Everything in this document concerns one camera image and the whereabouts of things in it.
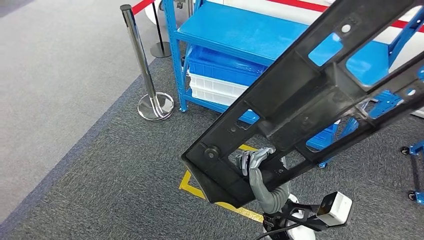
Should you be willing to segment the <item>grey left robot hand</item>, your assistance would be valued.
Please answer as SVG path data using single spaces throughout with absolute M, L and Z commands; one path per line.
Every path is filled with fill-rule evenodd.
M 259 167 L 274 152 L 275 150 L 271 147 L 247 150 L 239 156 L 237 163 L 242 175 L 249 178 L 250 188 L 263 209 L 270 207 L 274 203 L 274 197 L 266 188 Z

